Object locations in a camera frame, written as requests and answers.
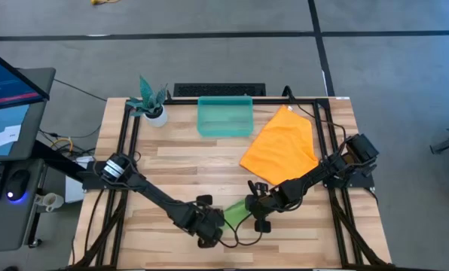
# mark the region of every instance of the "green object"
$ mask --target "green object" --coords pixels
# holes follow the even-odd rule
[[[161,88],[157,93],[154,93],[148,82],[142,76],[139,76],[139,89],[141,91],[142,100],[129,97],[131,101],[126,102],[127,105],[136,109],[136,111],[131,113],[131,116],[138,117],[144,113],[158,113],[159,108],[161,108],[166,100],[167,85]]]
[[[197,130],[204,137],[248,137],[253,132],[252,97],[201,96]]]
[[[233,204],[232,206],[228,207],[224,211],[224,219],[234,228],[236,229],[238,226],[238,223],[241,222],[247,215],[249,215],[248,210],[246,210],[245,207],[245,200],[242,199],[239,202]],[[225,223],[223,227],[221,227],[222,230],[227,230],[230,227]]]

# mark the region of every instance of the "translucent green bin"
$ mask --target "translucent green bin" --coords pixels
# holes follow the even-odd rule
[[[248,137],[253,132],[252,97],[201,96],[197,130],[203,137]]]

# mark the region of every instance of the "wooden table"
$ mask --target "wooden table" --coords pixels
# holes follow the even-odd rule
[[[115,152],[124,113],[125,98],[109,99],[105,108],[99,140],[97,160],[107,160]],[[349,99],[330,98],[335,123],[345,126],[348,135],[358,132],[352,104]],[[168,105],[168,123],[154,128],[141,119],[136,150],[142,154],[139,171],[149,181],[175,199],[194,200],[203,194],[213,195],[214,206],[226,209],[250,194],[248,180],[262,181],[239,166],[239,161],[261,128],[272,118],[280,105],[255,105],[255,129],[248,139],[202,139],[196,128],[196,105]],[[321,157],[315,121],[293,106],[294,111],[310,120],[313,126],[315,155]],[[302,105],[313,113],[309,105]],[[125,150],[129,146],[127,130]],[[328,153],[330,138],[326,123],[323,125]],[[343,141],[340,129],[336,130],[338,143]],[[383,234],[382,223],[375,199],[364,189],[351,188],[350,200],[357,230],[383,260],[390,255]],[[89,245],[102,227],[107,192],[97,206],[91,228]],[[75,234],[75,256],[84,252],[87,225],[98,192],[87,192]],[[139,268],[313,268],[340,267],[331,207],[327,190],[318,184],[308,190],[302,206],[294,212],[269,216],[272,232],[264,234],[253,246],[200,249],[197,237],[190,237],[176,228],[166,213],[140,194],[131,192],[125,214],[124,231],[119,254],[118,269]],[[244,242],[258,236],[253,230],[253,220],[243,223],[239,230]],[[344,229],[349,262],[353,262],[350,237]],[[114,238],[111,234],[106,246],[104,264],[109,262]],[[232,232],[224,232],[224,242],[233,243]]]

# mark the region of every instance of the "monitor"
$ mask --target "monitor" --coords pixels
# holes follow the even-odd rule
[[[48,100],[49,95],[0,58],[0,108]]]

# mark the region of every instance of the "orange cloth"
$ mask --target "orange cloth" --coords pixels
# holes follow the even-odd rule
[[[310,121],[282,105],[241,158],[240,165],[271,184],[309,172],[318,165]]]

